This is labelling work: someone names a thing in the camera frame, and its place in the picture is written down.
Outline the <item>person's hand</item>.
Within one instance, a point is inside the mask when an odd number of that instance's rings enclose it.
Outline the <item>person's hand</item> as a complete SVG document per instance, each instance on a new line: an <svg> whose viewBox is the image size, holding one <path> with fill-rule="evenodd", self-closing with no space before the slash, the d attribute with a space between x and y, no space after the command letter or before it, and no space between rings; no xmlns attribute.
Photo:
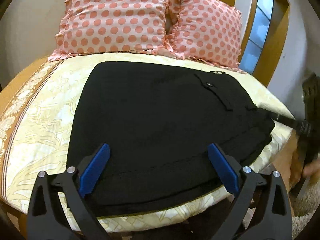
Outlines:
<svg viewBox="0 0 320 240"><path fill-rule="evenodd" d="M320 159L319 157L306 165L303 168L302 176L304 178L309 177L310 180L319 180L319 173L320 173Z"/></svg>

